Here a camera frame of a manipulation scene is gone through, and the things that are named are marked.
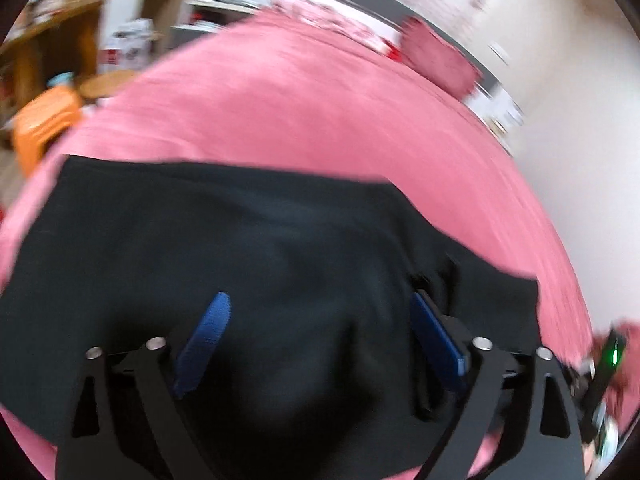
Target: black cloth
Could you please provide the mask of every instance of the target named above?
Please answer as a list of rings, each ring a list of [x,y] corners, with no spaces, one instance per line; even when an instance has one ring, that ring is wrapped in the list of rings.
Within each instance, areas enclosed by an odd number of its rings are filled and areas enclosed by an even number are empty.
[[[536,282],[433,228],[391,184],[70,157],[0,299],[0,402],[55,444],[84,352],[231,319],[180,407],[229,478],[370,479],[420,465],[410,277],[504,349],[539,343]]]

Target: orange plastic chair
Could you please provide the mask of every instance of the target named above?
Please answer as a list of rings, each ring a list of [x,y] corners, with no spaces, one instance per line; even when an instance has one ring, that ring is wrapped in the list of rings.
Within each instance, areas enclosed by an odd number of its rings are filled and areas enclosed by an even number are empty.
[[[82,119],[82,99],[67,86],[55,86],[14,117],[14,150],[24,176],[30,176],[66,129]]]

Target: pink pillow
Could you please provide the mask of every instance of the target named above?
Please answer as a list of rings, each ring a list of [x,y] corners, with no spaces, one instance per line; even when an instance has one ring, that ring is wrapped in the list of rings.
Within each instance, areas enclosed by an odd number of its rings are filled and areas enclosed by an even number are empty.
[[[408,18],[402,25],[400,51],[407,66],[458,101],[473,91],[482,76],[458,49],[418,18]]]

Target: metal screw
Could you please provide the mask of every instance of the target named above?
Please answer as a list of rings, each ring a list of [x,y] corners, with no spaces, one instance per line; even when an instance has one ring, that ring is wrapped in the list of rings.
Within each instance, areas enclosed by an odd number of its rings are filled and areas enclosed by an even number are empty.
[[[485,352],[488,352],[494,347],[491,340],[485,337],[475,337],[472,343],[478,350],[484,350]]]
[[[536,355],[540,359],[544,359],[545,361],[551,361],[551,359],[554,356],[554,353],[551,350],[549,350],[549,348],[546,348],[544,346],[539,346],[538,348],[536,348]]]
[[[87,359],[97,359],[101,355],[102,355],[102,348],[100,348],[99,346],[94,346],[92,348],[89,348],[84,354],[84,356]]]
[[[166,346],[166,339],[164,337],[152,337],[146,342],[146,348],[148,350],[159,350]]]

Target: floor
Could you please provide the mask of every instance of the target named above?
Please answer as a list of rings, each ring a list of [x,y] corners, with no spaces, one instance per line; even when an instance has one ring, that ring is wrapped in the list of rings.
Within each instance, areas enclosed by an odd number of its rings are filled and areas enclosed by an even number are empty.
[[[20,172],[15,153],[0,148],[0,206],[7,210],[18,197],[24,185],[24,177]]]

